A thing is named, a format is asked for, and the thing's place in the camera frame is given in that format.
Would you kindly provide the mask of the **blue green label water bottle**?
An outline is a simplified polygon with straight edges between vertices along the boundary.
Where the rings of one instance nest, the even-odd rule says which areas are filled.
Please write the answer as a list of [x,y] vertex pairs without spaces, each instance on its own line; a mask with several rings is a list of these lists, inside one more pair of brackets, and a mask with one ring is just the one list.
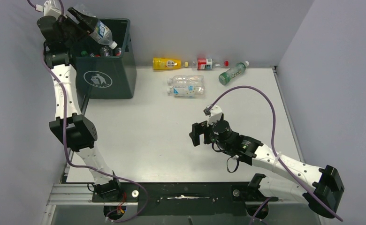
[[95,40],[98,44],[110,47],[112,50],[115,49],[118,44],[113,40],[111,30],[97,17],[95,16],[84,4],[79,3],[74,6],[79,13],[93,17],[96,19],[96,25],[93,31],[89,32],[90,37]]

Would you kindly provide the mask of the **dark green label bottle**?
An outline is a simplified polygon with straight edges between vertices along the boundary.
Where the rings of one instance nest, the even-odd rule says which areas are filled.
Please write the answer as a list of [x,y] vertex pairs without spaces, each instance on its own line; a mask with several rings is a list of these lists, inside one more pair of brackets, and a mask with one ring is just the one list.
[[89,53],[87,51],[81,51],[81,56],[82,57],[100,57],[100,55],[98,55],[98,54]]

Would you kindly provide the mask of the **white blue label tea bottle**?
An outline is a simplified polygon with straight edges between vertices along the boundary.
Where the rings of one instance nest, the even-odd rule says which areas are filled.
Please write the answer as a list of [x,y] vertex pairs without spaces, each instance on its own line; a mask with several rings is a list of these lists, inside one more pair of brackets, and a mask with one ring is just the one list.
[[167,94],[176,98],[203,98],[205,88],[198,85],[175,85],[167,88]]

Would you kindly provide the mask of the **clear unlabelled bottle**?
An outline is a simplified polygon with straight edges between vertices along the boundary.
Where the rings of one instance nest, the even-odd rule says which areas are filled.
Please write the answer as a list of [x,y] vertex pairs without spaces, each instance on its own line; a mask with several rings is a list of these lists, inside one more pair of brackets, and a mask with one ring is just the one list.
[[168,85],[202,85],[204,84],[202,75],[176,75],[167,79]]

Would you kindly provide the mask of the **green tinted bottle white cap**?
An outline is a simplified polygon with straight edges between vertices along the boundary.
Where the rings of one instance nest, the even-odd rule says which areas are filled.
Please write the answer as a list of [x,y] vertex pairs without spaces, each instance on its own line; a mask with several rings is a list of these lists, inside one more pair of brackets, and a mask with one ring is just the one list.
[[239,62],[234,67],[228,69],[226,72],[223,72],[219,75],[218,79],[222,85],[227,85],[230,81],[236,78],[238,75],[243,74],[246,71],[246,68],[249,66],[248,61]]

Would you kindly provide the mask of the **blue label crushed bottle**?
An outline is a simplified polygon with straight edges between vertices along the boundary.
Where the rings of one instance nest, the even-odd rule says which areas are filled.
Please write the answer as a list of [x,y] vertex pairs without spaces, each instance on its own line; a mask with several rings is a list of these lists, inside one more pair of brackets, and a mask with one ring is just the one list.
[[113,56],[113,50],[109,46],[103,46],[100,48],[99,54],[101,57],[110,57]]

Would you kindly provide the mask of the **red label bottle front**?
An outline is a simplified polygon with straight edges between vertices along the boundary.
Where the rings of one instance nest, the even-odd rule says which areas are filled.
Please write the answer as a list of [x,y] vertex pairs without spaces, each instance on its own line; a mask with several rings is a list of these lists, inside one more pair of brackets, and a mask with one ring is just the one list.
[[119,57],[122,55],[122,53],[123,53],[123,50],[121,47],[117,47],[114,49],[114,56]]

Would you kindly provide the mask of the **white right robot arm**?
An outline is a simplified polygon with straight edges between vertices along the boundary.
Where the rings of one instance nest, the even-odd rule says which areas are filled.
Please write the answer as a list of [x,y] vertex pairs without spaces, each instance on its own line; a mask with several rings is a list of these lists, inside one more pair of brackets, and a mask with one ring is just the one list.
[[282,153],[274,153],[272,148],[261,141],[241,135],[230,128],[226,120],[212,125],[207,121],[194,123],[189,137],[194,146],[204,144],[217,147],[216,152],[224,153],[238,163],[266,169],[281,177],[268,178],[256,174],[250,181],[248,194],[254,200],[262,197],[294,199],[307,204],[316,214],[325,218],[337,218],[337,209],[344,193],[344,185],[336,168],[309,165],[292,159]]

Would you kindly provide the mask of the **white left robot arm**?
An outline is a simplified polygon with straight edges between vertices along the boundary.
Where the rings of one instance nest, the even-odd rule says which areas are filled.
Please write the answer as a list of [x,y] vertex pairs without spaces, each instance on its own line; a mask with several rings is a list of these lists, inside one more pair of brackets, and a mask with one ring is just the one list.
[[99,18],[78,7],[67,9],[71,17],[63,12],[56,15],[45,13],[38,19],[44,41],[43,62],[52,76],[56,112],[49,122],[51,132],[63,144],[65,156],[72,151],[84,162],[93,176],[93,192],[104,201],[123,198],[120,181],[107,165],[95,142],[98,139],[95,125],[79,108],[76,90],[76,64],[71,50],[75,43],[96,31],[105,30]]

